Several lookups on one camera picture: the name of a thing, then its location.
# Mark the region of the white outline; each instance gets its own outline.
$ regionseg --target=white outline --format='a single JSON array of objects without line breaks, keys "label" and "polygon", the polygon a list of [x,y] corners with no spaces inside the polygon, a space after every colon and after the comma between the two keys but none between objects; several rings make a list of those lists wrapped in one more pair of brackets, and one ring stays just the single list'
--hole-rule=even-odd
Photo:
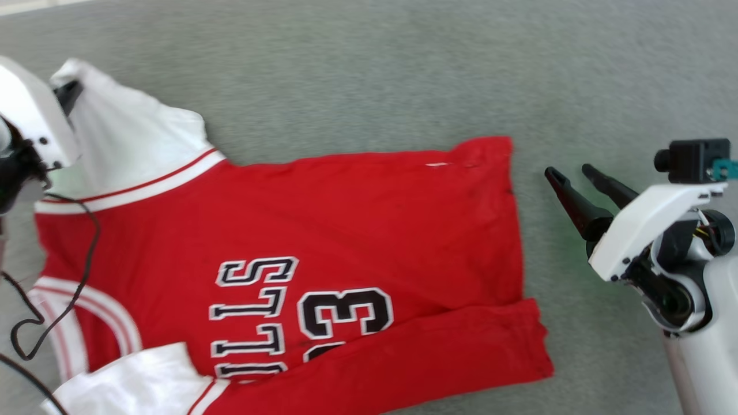
[{"label": "white outline", "polygon": [[346,342],[345,341],[337,341],[336,343],[324,343],[324,344],[317,344],[315,346],[312,346],[310,349],[308,349],[308,351],[306,351],[305,353],[303,353],[303,363],[307,363],[307,362],[310,361],[310,356],[309,356],[310,355],[310,352],[313,351],[313,350],[315,350],[315,349],[320,349],[320,348],[326,347],[326,346],[341,346],[342,344],[346,344]]},{"label": "white outline", "polygon": [[[228,340],[216,340],[210,344],[211,357],[226,357],[229,354],[243,353],[269,353],[269,356],[284,354],[284,331],[281,323],[259,324],[256,326],[256,332],[260,335],[266,335],[266,341],[243,341],[229,342]],[[231,348],[223,352],[218,351],[218,346]],[[256,348],[256,349],[236,349],[236,348]]]},{"label": "white outline", "polygon": [[[260,264],[261,262],[274,262],[274,261],[282,261],[282,263],[281,264]],[[248,266],[246,266],[246,272],[244,272],[243,275],[234,275],[236,271],[241,271],[247,262],[248,262]],[[294,256],[275,256],[275,257],[270,257],[270,258],[255,258],[255,259],[252,259],[251,261],[246,261],[246,260],[225,261],[221,263],[221,266],[218,268],[218,278],[215,280],[215,283],[219,285],[220,287],[242,287],[246,285],[253,285],[261,281],[261,277],[264,274],[264,270],[265,269],[268,270],[269,268],[277,268],[277,270],[268,272],[266,274],[266,277],[264,277],[265,283],[279,284],[283,282],[289,282],[289,281],[292,281],[292,276],[294,275],[294,271],[297,269],[297,264],[299,263],[300,263],[300,260],[298,260]],[[228,270],[229,272],[226,272],[225,270],[226,265],[233,265],[233,264],[237,265],[237,267],[231,270]]]},{"label": "white outline", "polygon": [[[228,317],[236,317],[242,315],[263,315],[264,318],[275,318],[279,317],[282,312],[282,305],[284,305],[284,298],[287,296],[287,287],[264,287],[259,291],[259,298],[269,299],[268,304],[237,304],[237,305],[226,305],[226,304],[213,304],[209,307],[208,319],[210,321],[219,321]],[[261,311],[266,309],[274,309],[274,312]],[[220,315],[215,315],[215,311],[221,312]]]},{"label": "white outline", "polygon": [[[44,294],[58,296],[59,299],[68,302],[72,299],[77,286],[78,283],[72,281],[42,276],[34,284],[34,289],[43,291]],[[121,356],[143,349],[136,322],[125,307],[110,295],[87,285],[82,289],[75,305],[91,312],[110,327],[118,342]]]},{"label": "white outline", "polygon": [[[279,366],[278,370],[252,370],[252,371],[240,371],[240,372],[233,372],[229,374],[223,374],[222,370],[224,368],[272,368],[274,366]],[[238,363],[238,364],[232,364],[232,363],[218,363],[215,365],[215,373],[218,375],[218,378],[220,379],[226,379],[228,377],[234,377],[234,376],[244,376],[244,375],[250,375],[250,374],[277,374],[282,373],[284,371],[287,371],[287,365],[284,364],[284,362],[274,362],[274,363]]]},{"label": "white outline", "polygon": [[[291,261],[291,266],[287,269],[288,263],[285,262],[283,264],[257,264],[259,261]],[[294,256],[275,256],[273,258],[256,258],[251,260],[249,262],[249,266],[246,269],[246,275],[251,275],[252,268],[254,267],[254,264],[257,264],[256,269],[256,276],[254,278],[254,282],[261,280],[261,276],[263,274],[264,268],[273,268],[273,267],[279,267],[278,271],[269,272],[266,274],[266,277],[264,278],[265,283],[280,283],[280,282],[288,282],[292,281],[292,276],[294,275],[294,271],[297,269],[297,264],[300,263],[300,260],[295,258]]]},{"label": "white outline", "polygon": [[[384,291],[382,291],[378,287],[371,287],[371,288],[361,288],[361,289],[347,289],[345,291],[310,291],[303,294],[303,296],[300,298],[300,300],[297,302],[297,319],[300,322],[300,331],[307,336],[309,339],[312,340],[322,340],[322,339],[329,339],[333,337],[333,324],[332,323],[347,323],[351,321],[359,321],[361,320],[362,323],[362,336],[365,335],[371,335],[377,332],[367,332],[367,322],[371,320],[375,320],[374,315],[374,306],[372,303],[358,303],[358,304],[351,304],[348,309],[351,313],[350,318],[339,318],[338,313],[338,306],[318,306],[315,307],[313,310],[315,312],[315,321],[318,324],[325,324],[327,326],[326,332],[327,335],[321,335],[316,336],[313,335],[309,330],[307,330],[306,323],[305,323],[305,315],[303,314],[303,303],[307,299],[307,297],[311,295],[333,295],[337,300],[343,299],[347,294],[351,294],[354,292],[376,292],[380,294],[385,299],[385,304],[387,306],[387,323],[379,330],[385,330],[387,327],[391,326],[392,323],[395,321],[395,315],[392,308],[392,298]],[[369,308],[369,317],[364,317],[359,319],[356,316],[356,309],[359,307],[368,307]],[[325,319],[322,317],[322,312],[324,309],[331,310],[331,319]]]},{"label": "white outline", "polygon": [[[227,265],[235,265],[235,268],[226,268]],[[215,283],[219,287],[233,287],[233,286],[239,286],[239,285],[248,285],[248,284],[240,284],[239,281],[243,279],[243,277],[246,277],[248,274],[245,275],[233,275],[236,271],[241,271],[246,266],[246,261],[223,261],[221,262],[221,266],[218,268],[218,277],[215,279]]]}]

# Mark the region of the floor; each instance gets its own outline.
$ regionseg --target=floor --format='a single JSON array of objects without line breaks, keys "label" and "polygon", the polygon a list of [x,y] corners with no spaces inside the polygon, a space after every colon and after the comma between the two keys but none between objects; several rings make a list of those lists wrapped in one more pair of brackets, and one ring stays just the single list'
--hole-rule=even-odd
[{"label": "floor", "polygon": [[[675,415],[658,330],[634,292],[589,269],[542,172],[555,165],[612,208],[582,163],[640,190],[665,181],[652,156],[670,140],[731,137],[737,20],[733,0],[99,0],[0,17],[0,53],[43,76],[89,60],[203,114],[243,164],[512,136],[526,293],[556,375],[398,414]],[[716,207],[735,215],[736,201]],[[4,268],[29,287],[44,254],[28,205],[10,237]],[[6,333],[27,316],[6,284],[0,315]],[[48,345],[27,367],[58,384]],[[0,414],[40,401],[0,369]]]}]

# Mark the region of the wire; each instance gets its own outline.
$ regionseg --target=wire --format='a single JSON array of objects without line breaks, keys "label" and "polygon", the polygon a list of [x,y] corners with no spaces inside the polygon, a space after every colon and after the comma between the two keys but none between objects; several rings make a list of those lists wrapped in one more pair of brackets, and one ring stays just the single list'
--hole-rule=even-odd
[{"label": "wire", "polygon": [[37,377],[33,376],[33,373],[29,372],[16,362],[13,362],[8,356],[5,356],[2,353],[0,353],[0,362],[5,363],[12,370],[17,371],[22,377],[25,377],[26,380],[31,382],[52,404],[54,404],[57,411],[59,411],[59,415],[69,415],[69,413],[64,410],[64,407],[61,406],[59,401],[56,400],[54,394],[40,380],[38,380]]},{"label": "wire", "polygon": [[712,249],[715,251],[717,255],[725,255],[725,252],[723,252],[723,249],[717,243],[717,236],[715,235],[715,229],[712,229],[712,226],[708,226],[706,229],[707,229],[707,233],[710,235],[710,242],[712,243]]},{"label": "wire", "polygon": [[[85,267],[84,271],[82,272],[82,278],[80,279],[80,283],[77,286],[77,290],[75,291],[74,295],[72,296],[72,299],[69,301],[69,305],[65,308],[65,310],[59,314],[56,319],[54,319],[53,322],[44,330],[44,332],[41,334],[41,336],[36,341],[36,344],[33,346],[33,349],[31,349],[30,353],[26,353],[23,348],[21,347],[20,342],[18,341],[18,330],[25,326],[26,324],[34,324],[36,326],[40,326],[41,324],[45,323],[44,316],[41,315],[41,313],[38,311],[38,309],[31,303],[26,293],[23,291],[23,288],[16,280],[14,280],[10,275],[8,275],[6,272],[1,272],[3,279],[8,281],[13,288],[18,292],[18,295],[20,295],[23,302],[26,304],[28,309],[33,313],[35,318],[26,318],[24,320],[19,321],[16,325],[13,326],[13,328],[10,330],[10,342],[13,345],[13,350],[15,350],[16,354],[25,361],[29,361],[33,359],[36,354],[38,353],[38,350],[41,348],[41,345],[44,344],[44,340],[46,340],[46,337],[49,335],[49,333],[56,327],[59,322],[66,317],[75,307],[75,303],[77,302],[77,299],[80,297],[80,294],[82,293],[82,289],[87,285],[87,280],[90,276],[90,269],[92,268],[92,254],[94,253],[95,247],[97,246],[97,241],[100,239],[100,222],[97,220],[97,217],[94,213],[92,213],[87,206],[77,200],[72,199],[69,197],[61,196],[56,193],[45,193],[46,196],[52,197],[54,199],[63,200],[66,202],[72,202],[80,205],[82,209],[84,209],[87,216],[92,220],[94,223],[94,235],[92,236],[92,241],[90,242],[90,246],[87,250],[87,257],[85,259]],[[68,413],[64,410],[64,408],[61,406],[59,401],[54,398],[53,393],[40,381],[38,378],[33,376],[28,370],[23,368],[23,366],[20,366],[16,362],[12,361],[10,358],[5,356],[4,354],[0,354],[0,361],[2,361],[4,364],[8,365],[11,369],[17,371],[21,376],[25,377],[26,380],[31,382],[39,391],[41,391],[44,396],[51,401],[51,403],[57,408],[60,415],[68,415]]]},{"label": "wire", "polygon": [[697,215],[700,217],[700,222],[705,226],[710,226],[710,221],[707,220],[707,216],[701,210],[697,209]]}]

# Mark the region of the black number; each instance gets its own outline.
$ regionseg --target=black number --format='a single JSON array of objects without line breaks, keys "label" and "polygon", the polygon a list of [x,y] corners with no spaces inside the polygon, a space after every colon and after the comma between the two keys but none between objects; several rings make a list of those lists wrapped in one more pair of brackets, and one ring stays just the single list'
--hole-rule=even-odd
[{"label": "black number", "polygon": [[313,360],[314,358],[320,356],[321,354],[326,353],[328,350],[335,349],[336,347],[341,346],[345,343],[345,341],[340,341],[336,343],[326,343],[320,344],[318,346],[313,346],[310,348],[310,350],[306,351],[303,354],[303,362],[307,363],[310,360]]},{"label": "black number", "polygon": [[[361,320],[362,335],[370,335],[386,329],[394,319],[390,296],[379,288],[307,292],[297,307],[300,330],[313,340],[333,337],[333,323]],[[369,308],[369,317],[359,319],[359,307]],[[322,317],[324,309],[331,310],[330,319]]]}]

